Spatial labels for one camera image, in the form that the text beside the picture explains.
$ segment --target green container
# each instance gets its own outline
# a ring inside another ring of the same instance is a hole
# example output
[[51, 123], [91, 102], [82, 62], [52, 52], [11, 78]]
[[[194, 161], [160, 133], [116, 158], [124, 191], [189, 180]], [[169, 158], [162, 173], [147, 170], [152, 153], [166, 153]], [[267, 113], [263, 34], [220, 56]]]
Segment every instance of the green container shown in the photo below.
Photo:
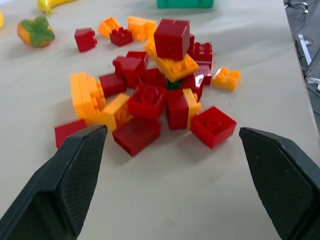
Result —
[[159, 9], [212, 8], [214, 0], [157, 0]]

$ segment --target persimmon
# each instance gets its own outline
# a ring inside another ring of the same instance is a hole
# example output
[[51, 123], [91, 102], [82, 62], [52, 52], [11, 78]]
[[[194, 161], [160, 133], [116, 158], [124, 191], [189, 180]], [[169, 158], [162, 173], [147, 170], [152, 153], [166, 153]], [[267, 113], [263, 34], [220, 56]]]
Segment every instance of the persimmon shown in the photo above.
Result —
[[53, 28], [44, 16], [22, 20], [16, 33], [25, 44], [34, 48], [48, 46], [55, 39]]

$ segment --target banana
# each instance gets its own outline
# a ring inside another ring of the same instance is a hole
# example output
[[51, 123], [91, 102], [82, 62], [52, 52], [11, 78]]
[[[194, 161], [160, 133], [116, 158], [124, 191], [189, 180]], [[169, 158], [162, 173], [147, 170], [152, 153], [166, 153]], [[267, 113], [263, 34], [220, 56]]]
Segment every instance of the banana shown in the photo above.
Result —
[[45, 12], [47, 14], [52, 14], [53, 11], [51, 8], [61, 4], [73, 2], [73, 1], [75, 0], [37, 0], [36, 3], [40, 11]]

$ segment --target green lego brick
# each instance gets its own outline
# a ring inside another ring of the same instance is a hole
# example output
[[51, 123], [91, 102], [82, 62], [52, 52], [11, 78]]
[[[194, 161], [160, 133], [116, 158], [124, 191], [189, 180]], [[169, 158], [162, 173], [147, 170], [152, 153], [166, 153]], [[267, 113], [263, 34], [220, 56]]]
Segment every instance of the green lego brick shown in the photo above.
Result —
[[212, 8], [214, 0], [157, 0], [159, 9]]
[[176, 82], [170, 82], [168, 79], [165, 80], [165, 88], [167, 90], [176, 90], [180, 88], [181, 83], [184, 79], [178, 80]]

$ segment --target lego brick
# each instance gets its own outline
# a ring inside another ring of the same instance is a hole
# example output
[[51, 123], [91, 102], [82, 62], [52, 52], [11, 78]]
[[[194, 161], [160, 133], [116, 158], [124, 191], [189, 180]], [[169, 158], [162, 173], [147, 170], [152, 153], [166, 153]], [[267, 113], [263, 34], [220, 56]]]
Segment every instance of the lego brick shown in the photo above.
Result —
[[115, 67], [115, 72], [124, 76], [128, 88], [134, 89], [141, 83], [139, 75], [145, 71], [145, 64], [142, 59], [118, 56], [112, 64]]
[[87, 52], [96, 47], [95, 31], [91, 28], [76, 29], [74, 38], [80, 53]]
[[57, 149], [60, 148], [61, 144], [64, 142], [64, 140], [68, 136], [78, 132], [81, 129], [85, 129], [86, 127], [87, 127], [87, 124], [84, 119], [80, 119], [80, 120], [72, 121], [60, 126], [56, 126], [54, 128], [56, 148]]
[[143, 42], [149, 39], [157, 28], [157, 22], [149, 19], [128, 16], [128, 30], [132, 32], [133, 39]]
[[119, 27], [118, 30], [112, 30], [110, 33], [110, 41], [111, 43], [117, 45], [118, 47], [122, 47], [129, 43], [132, 43], [134, 40], [132, 38], [132, 33], [123, 27]]
[[87, 114], [82, 103], [79, 78], [77, 73], [70, 75], [70, 86], [74, 111], [79, 119], [86, 119]]
[[198, 75], [203, 75], [203, 84], [205, 86], [211, 85], [212, 73], [208, 65], [199, 65], [199, 69], [196, 71]]
[[191, 89], [196, 94], [197, 100], [200, 101], [204, 89], [204, 75], [199, 70], [186, 76], [180, 85], [180, 89]]
[[189, 44], [189, 48], [188, 51], [186, 52], [190, 57], [193, 57], [194, 55], [194, 45], [195, 45], [195, 35], [190, 33], [190, 44]]
[[100, 113], [98, 103], [94, 97], [91, 97], [87, 75], [85, 72], [78, 73], [79, 86], [81, 92], [82, 105], [87, 119], [94, 120]]
[[193, 47], [193, 60], [200, 62], [211, 62], [213, 61], [213, 51], [210, 42], [200, 44], [196, 42]]
[[166, 97], [164, 87], [139, 84], [128, 101], [129, 113], [156, 122], [164, 109]]
[[198, 103], [198, 97], [195, 93], [191, 91], [189, 88], [182, 89], [184, 93], [185, 100], [189, 107], [189, 113], [188, 113], [188, 121], [187, 121], [187, 129], [190, 129], [191, 127], [191, 121], [194, 116], [198, 114], [198, 112], [201, 111], [201, 103]]
[[162, 19], [153, 37], [158, 58], [182, 61], [190, 46], [190, 23]]
[[183, 79], [199, 68], [198, 64], [188, 54], [185, 55], [182, 61], [152, 57], [166, 78], [172, 83]]
[[123, 93], [127, 90], [125, 80], [120, 74], [111, 73], [107, 75], [99, 76], [100, 84], [103, 90], [104, 96], [110, 97], [119, 93]]
[[161, 125], [151, 120], [133, 118], [112, 133], [114, 141], [129, 155], [134, 157], [156, 140], [161, 133]]
[[191, 132], [212, 149], [232, 136], [236, 125], [237, 122], [213, 106], [192, 119]]
[[241, 73], [238, 70], [228, 70], [226, 67], [220, 68], [214, 75], [212, 85], [234, 91], [241, 78]]
[[134, 59], [142, 59], [144, 62], [144, 68], [147, 69], [149, 64], [149, 56], [146, 51], [128, 51], [126, 54], [127, 58], [134, 58]]
[[96, 122], [107, 125], [111, 132], [127, 123], [133, 117], [128, 111], [127, 102], [129, 98], [128, 95], [120, 93], [101, 111], [96, 118]]
[[167, 92], [165, 114], [170, 130], [187, 128], [189, 106], [181, 89]]
[[159, 9], [212, 8], [214, 0], [157, 0]]
[[98, 33], [101, 36], [110, 38], [110, 33], [112, 32], [112, 30], [118, 30], [119, 28], [119, 23], [117, 23], [117, 21], [112, 16], [110, 16], [100, 23], [98, 27]]
[[166, 78], [159, 68], [151, 68], [143, 73], [143, 83], [156, 87], [166, 87]]

